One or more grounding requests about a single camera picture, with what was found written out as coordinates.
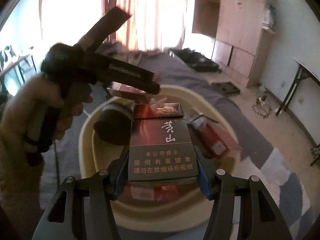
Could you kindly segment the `person's left hand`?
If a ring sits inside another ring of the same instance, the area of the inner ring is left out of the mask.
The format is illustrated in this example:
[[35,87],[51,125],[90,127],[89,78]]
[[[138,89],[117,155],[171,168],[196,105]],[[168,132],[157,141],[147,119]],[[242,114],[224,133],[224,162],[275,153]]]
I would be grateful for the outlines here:
[[37,140],[48,106],[61,110],[54,138],[60,140],[73,118],[91,103],[90,85],[74,83],[66,100],[60,88],[43,74],[27,81],[7,103],[1,118],[1,239],[32,239],[43,211],[40,207],[40,180],[44,162],[34,167],[26,159],[36,148],[26,136]]

